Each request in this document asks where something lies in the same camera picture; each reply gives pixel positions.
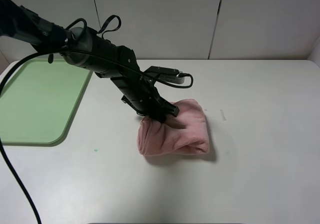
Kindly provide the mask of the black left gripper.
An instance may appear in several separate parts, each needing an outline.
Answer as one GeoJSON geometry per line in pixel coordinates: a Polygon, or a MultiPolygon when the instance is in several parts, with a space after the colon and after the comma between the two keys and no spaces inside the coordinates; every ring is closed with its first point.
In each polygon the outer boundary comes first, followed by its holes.
{"type": "Polygon", "coordinates": [[[149,116],[164,123],[167,115],[177,117],[180,110],[164,100],[147,77],[143,77],[135,53],[125,46],[116,46],[97,36],[92,28],[73,27],[74,41],[71,50],[82,50],[89,54],[65,52],[63,58],[68,64],[94,72],[99,78],[109,78],[121,91],[122,102],[137,114],[149,116]]]}

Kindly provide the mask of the black gloved left hand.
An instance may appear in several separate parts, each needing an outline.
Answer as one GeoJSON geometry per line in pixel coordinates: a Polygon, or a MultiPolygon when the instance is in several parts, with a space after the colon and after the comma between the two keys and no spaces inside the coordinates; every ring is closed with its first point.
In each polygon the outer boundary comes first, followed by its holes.
{"type": "Polygon", "coordinates": [[[72,39],[70,31],[22,5],[17,6],[12,0],[0,1],[1,36],[27,42],[39,53],[57,51],[72,39]]]}

